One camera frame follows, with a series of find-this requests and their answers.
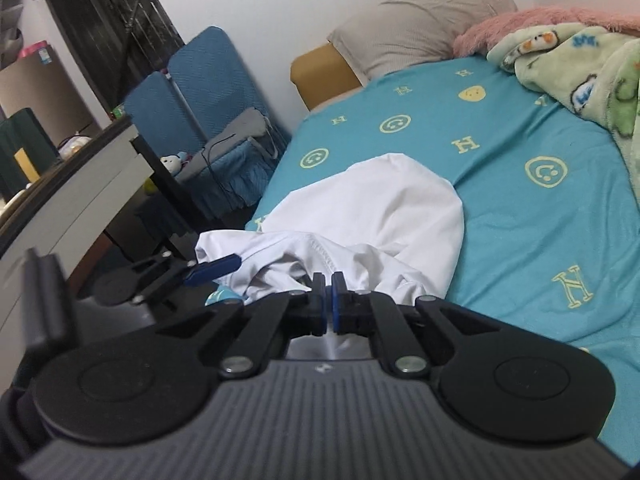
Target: chair backrest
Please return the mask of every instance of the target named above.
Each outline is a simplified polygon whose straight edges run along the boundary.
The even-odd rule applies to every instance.
[[[208,139],[247,108],[269,117],[264,99],[221,28],[202,31],[173,55],[168,68]]]
[[[196,153],[206,142],[171,82],[159,72],[134,88],[127,95],[124,107],[158,157],[178,152]]]

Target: gray pillow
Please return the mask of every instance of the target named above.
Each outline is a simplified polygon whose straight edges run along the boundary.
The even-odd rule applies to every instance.
[[[353,71],[369,80],[411,65],[451,59],[453,41],[513,0],[387,0],[328,37]]]

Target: green blanket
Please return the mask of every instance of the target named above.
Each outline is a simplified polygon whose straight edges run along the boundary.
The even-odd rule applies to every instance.
[[[640,39],[581,23],[506,36],[487,60],[613,135],[640,202]]]

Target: window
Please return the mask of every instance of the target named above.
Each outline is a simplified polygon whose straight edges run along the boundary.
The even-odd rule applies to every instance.
[[[158,0],[46,1],[107,111],[184,45]]]

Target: metal screw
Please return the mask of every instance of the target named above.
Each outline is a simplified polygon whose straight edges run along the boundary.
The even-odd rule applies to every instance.
[[[427,367],[427,361],[417,355],[405,355],[396,361],[396,368],[405,374],[421,372]]]
[[[233,357],[223,359],[220,365],[222,369],[229,374],[241,374],[242,372],[250,370],[254,366],[254,362],[243,355],[234,355]]]

